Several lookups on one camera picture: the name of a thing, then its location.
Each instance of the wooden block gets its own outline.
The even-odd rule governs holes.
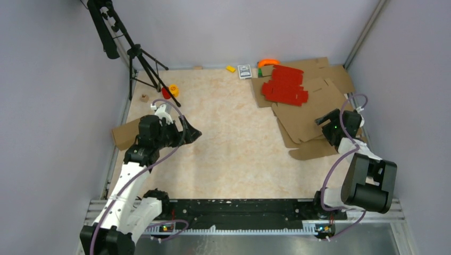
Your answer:
[[[142,94],[141,97],[139,98],[139,100],[140,100],[141,102],[147,103],[147,102],[149,101],[149,96],[146,95],[146,94]]]

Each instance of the yellow object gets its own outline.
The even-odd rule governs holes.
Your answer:
[[[179,87],[177,87],[177,85],[171,84],[171,85],[169,86],[169,91],[171,92],[171,94],[172,94],[174,97],[178,97],[178,96],[179,96]]]
[[[228,65],[225,69],[229,70],[232,73],[235,73],[235,67]]]

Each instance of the tripod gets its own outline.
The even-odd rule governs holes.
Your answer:
[[[106,14],[100,12],[100,9],[102,7],[106,7],[108,9]],[[124,24],[122,23],[121,19],[119,18],[117,12],[114,10],[113,3],[108,0],[106,0],[106,1],[105,0],[90,0],[90,1],[88,1],[88,8],[91,13],[91,16],[93,17],[97,31],[99,32],[99,35],[101,37],[102,43],[104,44],[104,49],[107,52],[107,55],[110,54],[108,57],[117,58],[117,57],[119,57],[119,55],[116,52],[116,45],[114,45],[114,42],[112,41],[113,38],[111,38],[110,33],[108,31],[106,31],[106,27],[104,27],[105,23],[101,20],[102,19],[101,17],[103,17],[104,19],[107,19],[108,16],[114,18],[115,24],[113,26],[111,26],[111,29],[114,32],[118,32],[119,30],[121,30],[122,35],[120,35],[118,37],[124,36],[125,39],[127,40],[128,44],[130,45],[130,49],[127,51],[127,55],[129,55],[129,61],[130,61],[129,62],[129,65],[130,65],[129,66],[129,80],[130,80],[129,99],[131,100],[131,97],[132,97],[132,82],[133,82],[133,80],[136,80],[136,81],[139,81],[141,83],[144,83],[148,86],[155,88],[158,92],[160,92],[162,89],[160,87],[160,85],[161,85],[163,87],[163,89],[165,89],[168,92],[168,94],[171,96],[172,100],[174,100],[176,105],[178,107],[180,107],[181,104],[176,100],[174,95],[169,91],[168,87],[160,79],[160,76],[158,75],[158,73],[155,72],[155,70],[151,67],[151,65],[149,65],[149,63],[146,61],[146,59],[143,56],[143,53],[144,53],[144,55],[146,55],[147,57],[149,57],[150,59],[155,61],[155,63],[157,65],[160,65],[165,70],[168,70],[169,68],[167,66],[163,65],[156,58],[152,57],[145,50],[143,50],[141,48],[140,44],[135,44],[133,42],[133,40],[130,38],[130,35],[128,34]],[[138,80],[135,77],[136,71],[133,70],[133,59],[135,57],[139,60],[139,62],[143,66],[144,71],[146,72],[147,76],[149,76],[152,84]]]

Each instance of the gray wall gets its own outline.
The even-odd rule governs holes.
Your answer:
[[[127,68],[103,53],[79,1],[1,1],[0,12],[0,254],[73,254]]]
[[[134,0],[114,6],[135,43],[172,68],[327,56],[345,62],[378,0]]]
[[[391,1],[353,63],[374,151],[398,164],[421,254],[449,254],[451,2]]]

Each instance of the table top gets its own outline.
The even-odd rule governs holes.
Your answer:
[[[179,87],[180,110],[203,135],[156,166],[140,196],[158,188],[180,199],[312,198],[339,157],[291,158],[271,108],[257,107],[250,80],[240,80],[237,72],[175,70],[160,71],[160,77],[167,86]],[[150,83],[143,71],[138,79]],[[142,94],[149,95],[149,102],[139,100]],[[127,122],[152,114],[150,104],[156,98],[162,98],[161,93],[137,82]],[[174,110],[171,115],[177,116]],[[161,157],[171,149],[163,149]],[[124,153],[119,152],[111,187]],[[328,186],[341,186],[348,167],[347,162],[340,163]]]

